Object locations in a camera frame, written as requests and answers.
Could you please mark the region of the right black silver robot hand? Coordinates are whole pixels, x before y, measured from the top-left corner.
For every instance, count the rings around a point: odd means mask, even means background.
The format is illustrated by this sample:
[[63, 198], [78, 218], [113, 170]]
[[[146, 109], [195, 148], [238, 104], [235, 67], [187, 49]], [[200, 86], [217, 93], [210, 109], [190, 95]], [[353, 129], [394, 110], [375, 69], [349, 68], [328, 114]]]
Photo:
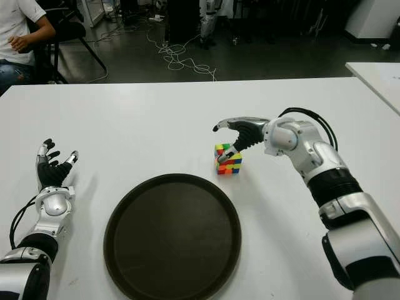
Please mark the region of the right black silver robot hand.
[[263, 128], [270, 122], [268, 119], [258, 117], [231, 117], [219, 121], [212, 129], [217, 132], [221, 128], [228, 128], [239, 133], [236, 141], [224, 150], [217, 158], [219, 163], [231, 159], [235, 154], [264, 140]]

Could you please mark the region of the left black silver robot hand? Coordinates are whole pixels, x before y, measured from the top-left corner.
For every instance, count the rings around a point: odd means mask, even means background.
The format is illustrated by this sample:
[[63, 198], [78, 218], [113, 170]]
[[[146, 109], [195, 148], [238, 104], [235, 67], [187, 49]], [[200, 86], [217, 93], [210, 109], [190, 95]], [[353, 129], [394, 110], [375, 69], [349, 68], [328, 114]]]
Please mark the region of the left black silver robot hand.
[[37, 189], [41, 192], [48, 187], [61, 187], [71, 169], [79, 159], [78, 151], [73, 151], [62, 163], [55, 160], [60, 151], [49, 153], [55, 142], [49, 138], [42, 142], [36, 154]]

